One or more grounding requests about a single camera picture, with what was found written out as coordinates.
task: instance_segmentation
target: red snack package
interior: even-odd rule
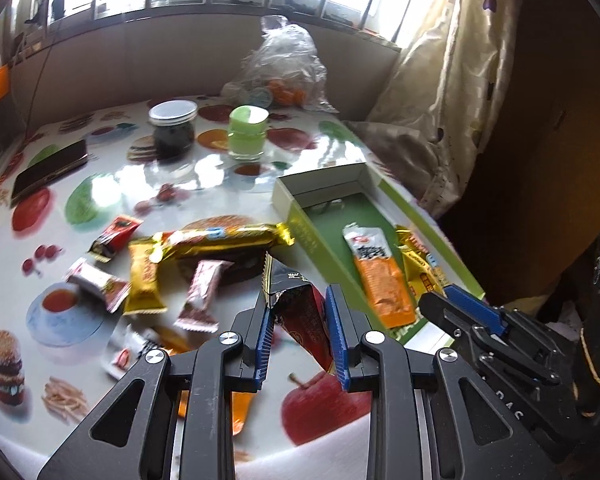
[[[324,323],[324,298],[308,279],[267,253],[262,275],[267,306],[278,323],[329,371],[333,358]]]
[[[79,258],[64,277],[104,301],[109,312],[115,312],[129,294],[129,282],[121,280]]]
[[[91,244],[89,254],[99,262],[109,262],[120,250],[126,247],[129,238],[141,223],[142,220],[131,216],[117,216]]]
[[[187,301],[173,323],[175,326],[196,332],[218,331],[218,322],[208,313],[208,309],[216,294],[222,271],[231,264],[222,260],[200,260],[191,280]]]

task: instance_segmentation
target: plastic bag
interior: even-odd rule
[[[264,42],[242,62],[240,75],[222,88],[222,97],[237,105],[299,106],[337,113],[327,101],[327,69],[311,35],[284,16],[260,19]]]

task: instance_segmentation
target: jar lid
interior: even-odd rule
[[[267,127],[269,112],[257,106],[238,106],[229,114],[229,127],[245,134],[261,134]]]
[[[149,110],[149,122],[156,126],[175,126],[195,119],[198,105],[193,101],[166,101]]]

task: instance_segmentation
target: orange snack package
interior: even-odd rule
[[[384,326],[415,322],[415,305],[382,229],[349,224],[342,234],[353,253],[369,305]]]
[[[232,418],[234,420],[234,436],[242,431],[244,423],[247,420],[249,413],[249,405],[251,399],[256,394],[245,394],[242,392],[231,392]],[[178,406],[178,416],[184,418],[187,416],[187,403],[189,402],[189,392],[184,391],[180,397],[180,405]]]

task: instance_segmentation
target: black snack package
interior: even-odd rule
[[[278,323],[329,371],[333,358],[324,323],[324,298],[300,272],[265,256],[262,290]]]

